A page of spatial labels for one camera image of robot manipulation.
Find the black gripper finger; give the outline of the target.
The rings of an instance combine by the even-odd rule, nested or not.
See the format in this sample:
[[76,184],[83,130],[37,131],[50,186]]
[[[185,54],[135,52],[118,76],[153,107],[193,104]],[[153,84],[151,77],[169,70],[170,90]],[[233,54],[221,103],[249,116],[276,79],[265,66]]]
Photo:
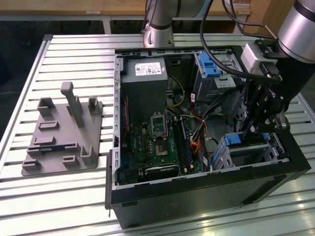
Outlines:
[[242,126],[243,135],[256,132],[255,124],[267,102],[264,89],[265,86],[260,82],[250,81],[246,84],[244,105],[247,116]]
[[287,130],[287,118],[284,110],[277,114],[266,116],[262,114],[251,121],[251,133],[277,133]]

